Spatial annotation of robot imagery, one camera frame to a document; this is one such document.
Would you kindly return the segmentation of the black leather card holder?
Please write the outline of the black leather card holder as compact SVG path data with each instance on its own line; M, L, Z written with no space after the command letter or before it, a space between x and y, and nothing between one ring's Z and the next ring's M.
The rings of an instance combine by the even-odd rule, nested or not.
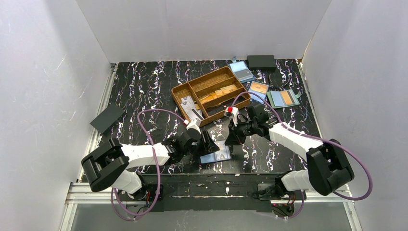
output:
M200 164L216 163L231 159L231 151L225 145L225 141L216 141L215 144L219 147L219 151L201 156L199 159Z

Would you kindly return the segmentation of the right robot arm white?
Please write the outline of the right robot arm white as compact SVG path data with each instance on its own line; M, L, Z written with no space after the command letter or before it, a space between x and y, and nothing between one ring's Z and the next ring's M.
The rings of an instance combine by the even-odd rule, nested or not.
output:
M338 147L337 141L318 141L306 137L286 123L269 121L261 116L252 119L241 115L231 116L225 144L241 145L246 137L252 135L284 146L307 163L307 169L292 170L275 178L275 190L280 194L313 190L327 196L355 177L345 152Z

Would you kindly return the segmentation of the dark grey card case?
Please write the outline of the dark grey card case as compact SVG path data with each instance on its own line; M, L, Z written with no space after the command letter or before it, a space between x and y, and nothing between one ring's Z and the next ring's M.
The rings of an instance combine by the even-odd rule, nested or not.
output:
M109 104L99 115L97 115L89 124L98 132L105 133L113 127L120 117L125 114L125 110L116 104Z

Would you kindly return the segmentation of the green card wallet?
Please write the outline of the green card wallet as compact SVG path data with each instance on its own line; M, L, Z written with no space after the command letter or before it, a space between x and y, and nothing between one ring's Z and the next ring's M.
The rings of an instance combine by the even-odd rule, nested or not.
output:
M267 98L272 108L279 109L299 105L299 98L301 94L301 92L295 94L292 89L283 91L268 91Z

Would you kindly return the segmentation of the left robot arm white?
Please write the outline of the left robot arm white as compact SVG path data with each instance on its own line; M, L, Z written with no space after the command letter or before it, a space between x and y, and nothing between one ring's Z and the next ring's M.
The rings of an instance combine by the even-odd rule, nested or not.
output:
M212 154L220 147L207 132L189 129L154 145L121 144L110 139L81 160L82 168L92 192L116 188L135 194L144 188L142 178L129 169L140 166L166 166L179 162L191 154Z

